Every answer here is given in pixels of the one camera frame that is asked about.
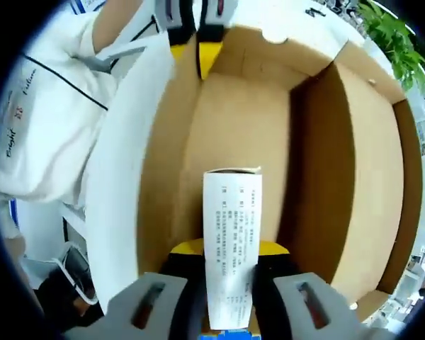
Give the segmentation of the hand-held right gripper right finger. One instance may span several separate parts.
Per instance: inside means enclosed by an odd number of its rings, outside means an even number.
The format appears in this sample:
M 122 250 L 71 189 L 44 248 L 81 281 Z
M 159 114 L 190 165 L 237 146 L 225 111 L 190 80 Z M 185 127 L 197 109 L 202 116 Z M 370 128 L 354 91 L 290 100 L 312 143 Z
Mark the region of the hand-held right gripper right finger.
M 314 273 L 301 273 L 283 246 L 259 245 L 253 305 L 261 339 L 379 339 L 344 297 Z

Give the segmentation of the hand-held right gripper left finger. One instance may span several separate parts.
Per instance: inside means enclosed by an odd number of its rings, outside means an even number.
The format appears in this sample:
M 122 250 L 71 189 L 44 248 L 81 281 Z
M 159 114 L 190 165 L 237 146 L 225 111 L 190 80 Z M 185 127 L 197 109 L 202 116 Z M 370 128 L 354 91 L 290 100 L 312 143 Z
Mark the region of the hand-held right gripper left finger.
M 199 339 L 206 312 L 204 242 L 175 246 L 158 273 L 148 272 L 113 297 L 103 317 L 66 339 Z

